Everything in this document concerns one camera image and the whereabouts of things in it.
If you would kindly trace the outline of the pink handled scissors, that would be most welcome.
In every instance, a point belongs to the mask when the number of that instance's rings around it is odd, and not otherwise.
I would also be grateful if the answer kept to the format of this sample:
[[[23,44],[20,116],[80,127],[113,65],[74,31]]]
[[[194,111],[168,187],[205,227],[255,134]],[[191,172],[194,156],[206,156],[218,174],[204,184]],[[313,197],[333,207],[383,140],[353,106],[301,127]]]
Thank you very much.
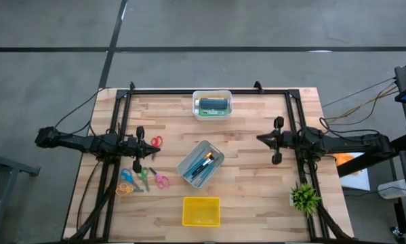
[[[157,183],[157,186],[159,188],[167,188],[169,187],[170,183],[169,183],[169,179],[166,176],[163,176],[159,173],[157,173],[153,168],[149,167],[149,170],[153,173],[154,177],[155,177],[155,181]]]

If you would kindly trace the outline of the black paint brush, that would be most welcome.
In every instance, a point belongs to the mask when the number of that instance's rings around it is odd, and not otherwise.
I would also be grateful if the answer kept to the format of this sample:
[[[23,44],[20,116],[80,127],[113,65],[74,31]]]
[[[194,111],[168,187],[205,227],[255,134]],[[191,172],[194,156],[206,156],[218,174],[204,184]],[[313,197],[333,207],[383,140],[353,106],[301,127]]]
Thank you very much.
[[[200,165],[195,171],[192,172],[192,176],[196,176],[197,174],[199,174],[204,168],[206,168],[213,161],[214,161],[213,157],[210,157],[207,160],[205,160],[202,165]]]

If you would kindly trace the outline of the yellow slotted plastic basket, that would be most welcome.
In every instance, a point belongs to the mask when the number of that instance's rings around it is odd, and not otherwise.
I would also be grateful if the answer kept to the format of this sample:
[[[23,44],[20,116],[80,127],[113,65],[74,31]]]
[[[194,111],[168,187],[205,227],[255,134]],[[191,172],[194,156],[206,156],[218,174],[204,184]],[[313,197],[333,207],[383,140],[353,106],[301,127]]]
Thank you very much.
[[[219,227],[220,198],[184,197],[182,225],[193,227]]]

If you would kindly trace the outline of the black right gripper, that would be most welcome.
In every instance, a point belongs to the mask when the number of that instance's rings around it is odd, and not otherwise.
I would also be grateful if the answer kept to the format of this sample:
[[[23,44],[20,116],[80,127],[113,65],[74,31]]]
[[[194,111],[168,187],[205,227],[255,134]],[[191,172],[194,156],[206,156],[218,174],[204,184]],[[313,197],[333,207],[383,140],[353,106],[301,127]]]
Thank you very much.
[[[270,149],[274,150],[272,156],[272,163],[278,165],[282,161],[281,148],[291,148],[293,146],[293,132],[284,131],[281,129],[284,126],[284,118],[277,117],[274,120],[274,130],[268,134],[257,135],[256,138],[267,145]]]

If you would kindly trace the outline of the light grey storage bin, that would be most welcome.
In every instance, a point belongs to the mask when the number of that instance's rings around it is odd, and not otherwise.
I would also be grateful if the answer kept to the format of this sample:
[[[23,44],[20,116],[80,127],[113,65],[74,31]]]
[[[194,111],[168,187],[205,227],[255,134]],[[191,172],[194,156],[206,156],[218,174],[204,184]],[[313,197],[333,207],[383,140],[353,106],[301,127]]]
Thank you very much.
[[[208,177],[205,179],[204,183],[200,187],[197,187],[195,184],[196,180],[193,180],[191,178],[191,175],[189,175],[187,178],[183,176],[184,172],[186,171],[186,168],[190,165],[190,162],[198,155],[198,153],[205,148],[205,152],[201,155],[204,157],[209,151],[212,152],[212,156],[216,159],[218,158],[218,163],[217,165],[213,168],[212,172],[208,175]],[[186,182],[188,182],[193,188],[200,189],[202,188],[208,181],[209,179],[215,174],[215,172],[218,170],[218,168],[221,166],[221,164],[224,162],[225,156],[224,154],[218,150],[212,143],[208,142],[207,140],[201,141],[198,143],[198,145],[183,159],[183,161],[177,166],[177,172],[180,176],[182,176]]]

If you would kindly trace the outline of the grey metal rack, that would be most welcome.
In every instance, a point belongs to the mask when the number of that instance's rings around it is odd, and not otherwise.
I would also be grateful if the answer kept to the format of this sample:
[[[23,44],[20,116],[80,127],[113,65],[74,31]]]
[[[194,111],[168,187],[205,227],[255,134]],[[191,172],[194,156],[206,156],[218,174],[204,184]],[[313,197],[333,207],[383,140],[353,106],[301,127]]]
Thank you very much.
[[[9,179],[6,186],[0,190],[0,224],[5,213],[5,208],[10,200],[12,190],[16,184],[19,173],[27,173],[30,176],[38,176],[40,167],[33,167],[11,159],[0,156],[0,170],[9,173]]]

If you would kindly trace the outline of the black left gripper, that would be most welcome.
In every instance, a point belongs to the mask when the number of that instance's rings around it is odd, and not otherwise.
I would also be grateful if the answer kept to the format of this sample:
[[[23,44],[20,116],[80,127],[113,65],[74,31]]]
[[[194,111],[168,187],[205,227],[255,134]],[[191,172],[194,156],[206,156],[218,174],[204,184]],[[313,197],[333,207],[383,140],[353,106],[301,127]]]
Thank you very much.
[[[123,143],[123,156],[124,157],[131,157],[134,159],[132,169],[136,173],[142,172],[142,166],[140,163],[140,159],[147,157],[149,155],[153,155],[157,152],[160,152],[161,143],[159,141],[150,141],[145,143],[145,130],[143,126],[137,126],[136,134],[128,134],[125,135],[125,141]]]

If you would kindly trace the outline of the orange handled scissors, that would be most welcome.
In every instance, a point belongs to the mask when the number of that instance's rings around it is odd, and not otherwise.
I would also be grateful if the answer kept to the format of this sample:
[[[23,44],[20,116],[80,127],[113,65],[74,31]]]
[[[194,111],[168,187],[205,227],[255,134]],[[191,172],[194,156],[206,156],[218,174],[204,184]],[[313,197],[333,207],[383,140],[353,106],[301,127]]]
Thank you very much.
[[[118,185],[118,187],[115,190],[115,194],[122,197],[133,193],[133,191],[134,188],[128,183],[120,183],[120,185]]]

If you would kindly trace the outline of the blue handled scissors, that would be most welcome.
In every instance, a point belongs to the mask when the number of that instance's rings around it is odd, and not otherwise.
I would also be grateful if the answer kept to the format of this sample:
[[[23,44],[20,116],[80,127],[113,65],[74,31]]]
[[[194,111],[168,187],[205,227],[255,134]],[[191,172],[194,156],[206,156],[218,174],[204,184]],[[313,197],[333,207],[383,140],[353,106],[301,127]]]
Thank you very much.
[[[123,181],[122,183],[128,183],[131,185],[134,188],[134,192],[143,192],[143,190],[134,181],[132,172],[129,169],[123,168],[121,170],[120,179]]]

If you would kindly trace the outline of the artificial green potted plant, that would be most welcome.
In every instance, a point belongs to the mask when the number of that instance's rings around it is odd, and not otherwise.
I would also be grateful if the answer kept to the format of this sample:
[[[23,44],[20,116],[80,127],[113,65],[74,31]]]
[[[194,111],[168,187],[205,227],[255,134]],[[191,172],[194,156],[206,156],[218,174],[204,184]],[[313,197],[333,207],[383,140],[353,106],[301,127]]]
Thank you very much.
[[[293,206],[307,218],[310,218],[317,211],[317,206],[321,202],[321,197],[317,195],[316,190],[311,184],[296,184],[291,188],[290,197]]]

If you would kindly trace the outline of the blue brush gold ferrule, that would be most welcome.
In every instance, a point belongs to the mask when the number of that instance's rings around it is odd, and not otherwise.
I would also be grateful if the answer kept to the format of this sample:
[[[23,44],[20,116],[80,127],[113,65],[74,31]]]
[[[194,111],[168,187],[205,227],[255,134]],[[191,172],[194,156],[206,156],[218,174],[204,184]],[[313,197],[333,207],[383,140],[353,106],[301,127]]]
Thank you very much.
[[[210,161],[212,158],[212,152],[209,151],[202,159],[199,159],[194,165],[192,165],[188,171],[184,174],[185,177],[188,177],[189,175],[193,174],[194,171],[197,171],[197,169],[202,166],[207,160]]]

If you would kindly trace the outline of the white handled storage bin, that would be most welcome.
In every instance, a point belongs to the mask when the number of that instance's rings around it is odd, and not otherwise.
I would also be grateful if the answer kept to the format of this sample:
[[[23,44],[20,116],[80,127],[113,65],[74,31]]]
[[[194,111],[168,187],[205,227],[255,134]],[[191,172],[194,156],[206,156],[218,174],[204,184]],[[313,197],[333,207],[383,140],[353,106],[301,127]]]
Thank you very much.
[[[200,98],[226,98],[228,100],[228,114],[225,116],[200,116],[199,109],[195,106],[195,100]],[[228,90],[198,90],[192,95],[192,112],[198,121],[223,121],[227,120],[232,112],[232,93]]]

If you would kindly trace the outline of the thin blue paint brush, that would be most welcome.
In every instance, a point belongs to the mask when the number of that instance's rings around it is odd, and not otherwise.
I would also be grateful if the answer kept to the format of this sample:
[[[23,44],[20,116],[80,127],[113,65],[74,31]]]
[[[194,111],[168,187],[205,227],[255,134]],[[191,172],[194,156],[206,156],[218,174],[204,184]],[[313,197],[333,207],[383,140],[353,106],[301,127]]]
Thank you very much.
[[[204,157],[202,157],[201,155],[203,154],[203,151],[201,151],[197,157],[191,162],[191,164],[186,168],[186,171],[184,172],[183,176],[185,178],[187,178],[192,171],[194,170],[194,168],[196,168],[199,164],[201,160],[204,160]]]

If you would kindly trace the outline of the thin dark paint brush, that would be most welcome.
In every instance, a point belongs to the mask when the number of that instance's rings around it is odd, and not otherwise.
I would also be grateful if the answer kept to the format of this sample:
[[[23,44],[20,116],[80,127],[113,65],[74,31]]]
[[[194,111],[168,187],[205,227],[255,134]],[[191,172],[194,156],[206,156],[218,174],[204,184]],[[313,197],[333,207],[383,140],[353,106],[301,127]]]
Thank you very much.
[[[200,174],[213,161],[213,159],[213,156],[209,156],[200,160],[200,162],[197,163],[197,167],[191,171],[191,178],[196,178],[197,175]]]

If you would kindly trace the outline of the green handled scissors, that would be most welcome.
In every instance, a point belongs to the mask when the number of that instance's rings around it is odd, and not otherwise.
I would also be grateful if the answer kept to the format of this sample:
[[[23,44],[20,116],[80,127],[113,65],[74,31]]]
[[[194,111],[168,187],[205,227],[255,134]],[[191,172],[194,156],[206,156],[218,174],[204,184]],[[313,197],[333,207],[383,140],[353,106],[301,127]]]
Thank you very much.
[[[137,173],[137,177],[143,182],[145,189],[147,192],[150,191],[149,183],[148,183],[148,168],[143,167],[140,173]]]

